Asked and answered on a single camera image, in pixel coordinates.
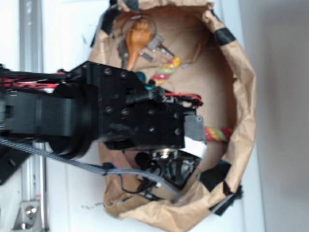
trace white wall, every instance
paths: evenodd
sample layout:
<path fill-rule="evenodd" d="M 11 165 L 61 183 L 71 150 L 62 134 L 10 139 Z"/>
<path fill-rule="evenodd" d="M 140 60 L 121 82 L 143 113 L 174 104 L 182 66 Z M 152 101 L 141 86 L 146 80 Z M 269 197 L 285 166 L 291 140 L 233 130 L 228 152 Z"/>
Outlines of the white wall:
<path fill-rule="evenodd" d="M 19 70 L 19 9 L 18 0 L 0 0 L 0 63 Z M 0 187 L 0 232 L 14 225 L 21 202 L 21 172 L 17 171 Z"/>
<path fill-rule="evenodd" d="M 239 0 L 257 72 L 257 149 L 267 232 L 309 228 L 309 1 Z"/>

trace rope toy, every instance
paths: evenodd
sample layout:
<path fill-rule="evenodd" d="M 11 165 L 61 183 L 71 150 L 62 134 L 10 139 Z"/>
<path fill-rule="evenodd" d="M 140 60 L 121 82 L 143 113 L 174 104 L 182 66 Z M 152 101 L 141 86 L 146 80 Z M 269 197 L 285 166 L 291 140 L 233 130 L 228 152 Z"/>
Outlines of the rope toy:
<path fill-rule="evenodd" d="M 176 71 L 176 69 L 181 65 L 182 59 L 174 56 L 172 59 L 167 61 L 161 69 L 159 69 L 155 75 L 153 75 L 152 80 L 155 81 L 156 86 L 162 85 L 169 77 Z"/>
<path fill-rule="evenodd" d="M 228 142 L 233 133 L 232 129 L 205 127 L 205 137 L 207 141 Z"/>

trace brown paper bag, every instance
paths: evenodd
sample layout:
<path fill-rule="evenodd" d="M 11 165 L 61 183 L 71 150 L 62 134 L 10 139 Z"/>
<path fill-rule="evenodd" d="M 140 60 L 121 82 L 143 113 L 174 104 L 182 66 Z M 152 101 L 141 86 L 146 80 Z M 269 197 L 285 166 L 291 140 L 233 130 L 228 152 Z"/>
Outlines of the brown paper bag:
<path fill-rule="evenodd" d="M 205 126 L 234 128 L 234 132 L 227 147 L 222 143 L 208 143 L 205 158 L 191 175 L 176 204 L 169 200 L 151 202 L 125 193 L 117 176 L 106 177 L 104 204 L 113 216 L 135 218 L 168 232 L 184 232 L 209 215 L 210 207 L 239 186 L 255 139 L 255 73 L 238 41 L 212 13 L 212 3 L 139 0 L 138 4 L 137 13 L 129 4 L 118 1 L 116 7 L 121 14 L 113 22 L 112 36 L 102 30 L 98 33 L 89 60 L 120 67 L 117 46 L 122 39 L 122 24 L 134 15 L 148 15 L 155 21 L 157 33 L 164 37 L 164 45 L 188 64 L 186 68 L 178 68 L 163 87 L 173 92 L 200 95 L 204 105 L 197 114 L 203 116 Z M 148 79 L 166 61 L 159 52 L 152 55 L 154 62 L 139 58 L 134 70 L 144 72 Z M 131 168 L 122 152 L 109 151 L 103 144 L 99 148 L 102 163 Z M 225 181 L 209 192 L 197 180 L 197 174 L 215 167 L 220 160 L 230 163 L 231 168 Z M 124 176 L 126 189 L 134 190 L 138 184 L 135 176 Z"/>

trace red wire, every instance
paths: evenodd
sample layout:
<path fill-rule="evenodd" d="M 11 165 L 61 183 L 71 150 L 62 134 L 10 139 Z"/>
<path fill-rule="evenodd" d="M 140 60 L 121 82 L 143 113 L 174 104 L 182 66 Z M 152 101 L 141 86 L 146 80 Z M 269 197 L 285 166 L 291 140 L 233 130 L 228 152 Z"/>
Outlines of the red wire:
<path fill-rule="evenodd" d="M 198 100 L 199 104 L 202 104 L 202 99 L 195 94 L 189 94 L 189 93 L 165 93 L 165 96 L 167 97 L 191 97 L 191 98 L 195 98 L 196 100 Z"/>

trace green object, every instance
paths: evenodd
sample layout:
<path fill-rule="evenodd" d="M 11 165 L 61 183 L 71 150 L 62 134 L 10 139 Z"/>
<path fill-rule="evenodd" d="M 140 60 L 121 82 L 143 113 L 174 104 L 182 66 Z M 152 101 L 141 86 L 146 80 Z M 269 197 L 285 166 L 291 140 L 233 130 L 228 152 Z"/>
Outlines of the green object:
<path fill-rule="evenodd" d="M 143 83 L 146 82 L 146 75 L 143 72 L 136 72 L 136 76 L 139 78 L 140 81 Z"/>
<path fill-rule="evenodd" d="M 156 74 L 173 74 L 175 69 L 159 69 Z"/>

